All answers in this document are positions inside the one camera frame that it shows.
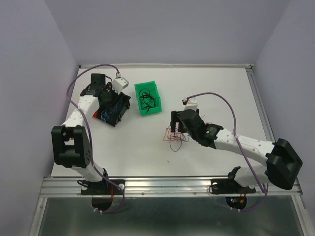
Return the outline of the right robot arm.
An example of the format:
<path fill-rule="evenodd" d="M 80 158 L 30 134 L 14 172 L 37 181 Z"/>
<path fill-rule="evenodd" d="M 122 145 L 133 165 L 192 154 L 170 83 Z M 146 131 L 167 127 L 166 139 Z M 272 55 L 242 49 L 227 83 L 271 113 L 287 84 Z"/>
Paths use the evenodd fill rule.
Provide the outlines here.
<path fill-rule="evenodd" d="M 237 192 L 256 183 L 271 183 L 290 190 L 303 165 L 301 158 L 289 141 L 261 141 L 233 132 L 216 124 L 205 123 L 198 110 L 172 111 L 171 131 L 188 133 L 200 145 L 225 150 L 258 162 L 256 166 L 235 167 L 226 180 L 225 187 Z"/>

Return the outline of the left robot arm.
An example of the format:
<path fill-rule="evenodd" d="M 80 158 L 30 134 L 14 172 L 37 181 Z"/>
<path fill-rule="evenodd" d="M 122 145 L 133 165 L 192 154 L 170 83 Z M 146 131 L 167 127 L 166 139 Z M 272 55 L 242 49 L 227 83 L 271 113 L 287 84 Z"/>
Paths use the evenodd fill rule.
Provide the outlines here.
<path fill-rule="evenodd" d="M 114 189 L 124 194 L 120 185 L 109 180 L 107 171 L 93 159 L 89 119 L 107 97 L 118 96 L 107 79 L 105 74 L 92 74 L 90 84 L 80 93 L 75 110 L 62 125 L 54 126 L 51 131 L 54 161 L 81 175 L 77 183 L 83 195 L 113 194 Z"/>

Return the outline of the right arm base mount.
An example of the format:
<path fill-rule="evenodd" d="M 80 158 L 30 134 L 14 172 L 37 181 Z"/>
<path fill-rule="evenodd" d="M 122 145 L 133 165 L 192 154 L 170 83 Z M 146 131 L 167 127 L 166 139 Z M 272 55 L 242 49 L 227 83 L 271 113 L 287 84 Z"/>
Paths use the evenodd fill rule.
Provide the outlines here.
<path fill-rule="evenodd" d="M 208 192 L 215 195 L 220 194 L 253 194 L 256 193 L 255 188 L 242 187 L 235 181 L 235 176 L 241 167 L 235 167 L 228 173 L 227 178 L 215 178 L 211 180 Z"/>

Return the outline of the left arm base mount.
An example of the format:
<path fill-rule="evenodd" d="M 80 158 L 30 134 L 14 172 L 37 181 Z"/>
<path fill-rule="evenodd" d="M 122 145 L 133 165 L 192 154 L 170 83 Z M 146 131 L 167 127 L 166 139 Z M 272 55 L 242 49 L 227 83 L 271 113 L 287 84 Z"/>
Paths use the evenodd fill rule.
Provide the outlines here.
<path fill-rule="evenodd" d="M 122 195 L 122 192 L 114 185 L 102 180 L 100 182 L 89 182 L 85 179 L 77 180 L 77 183 L 81 186 L 81 195 L 93 196 L 93 195 Z"/>

